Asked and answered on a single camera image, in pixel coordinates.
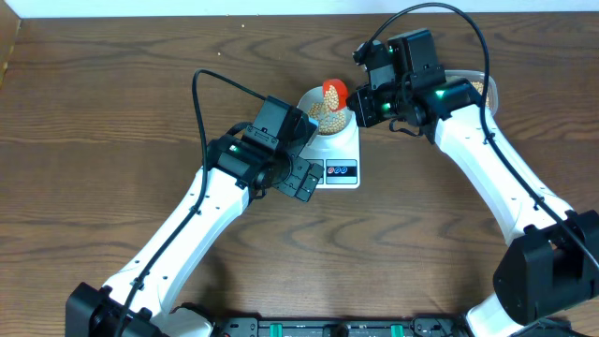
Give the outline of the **red plastic measuring scoop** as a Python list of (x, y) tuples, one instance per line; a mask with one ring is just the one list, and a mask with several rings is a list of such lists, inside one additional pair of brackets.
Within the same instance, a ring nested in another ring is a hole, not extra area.
[(342, 110), (346, 107), (349, 97), (345, 83), (339, 79), (325, 80), (322, 85), (324, 103), (331, 111)]

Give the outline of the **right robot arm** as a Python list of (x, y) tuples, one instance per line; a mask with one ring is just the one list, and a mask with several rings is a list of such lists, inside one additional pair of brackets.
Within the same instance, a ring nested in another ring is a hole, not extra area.
[(507, 251), (494, 292), (465, 317), (474, 336), (512, 336), (598, 295), (598, 214), (576, 212), (511, 146), (486, 104), (481, 79), (451, 71), (365, 84), (347, 100), (361, 127), (406, 122), (451, 158), (483, 198)]

